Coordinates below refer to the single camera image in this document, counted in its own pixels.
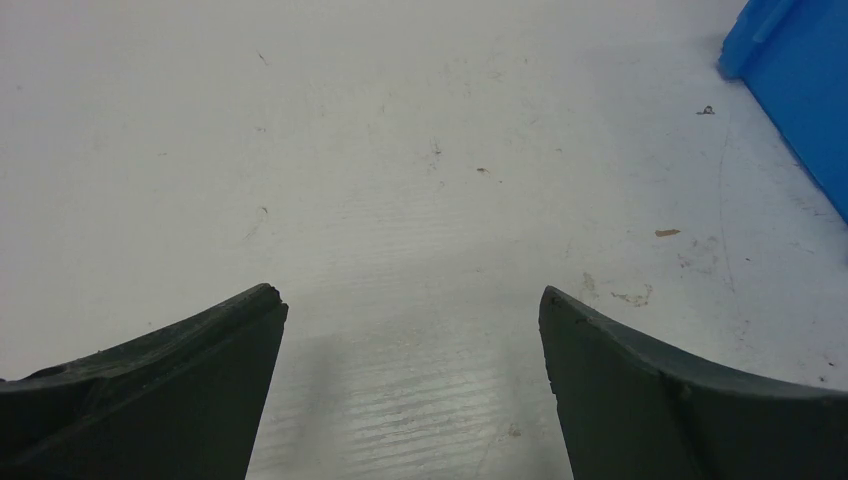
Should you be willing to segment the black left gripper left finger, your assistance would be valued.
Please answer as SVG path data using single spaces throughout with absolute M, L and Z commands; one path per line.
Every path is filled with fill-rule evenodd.
M 242 479 L 288 307 L 259 284 L 1 384 L 5 479 Z

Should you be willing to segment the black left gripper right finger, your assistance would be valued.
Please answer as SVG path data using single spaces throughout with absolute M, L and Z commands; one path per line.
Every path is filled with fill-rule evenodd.
M 717 364 L 551 286 L 539 330 L 577 479 L 847 475 L 843 391 Z

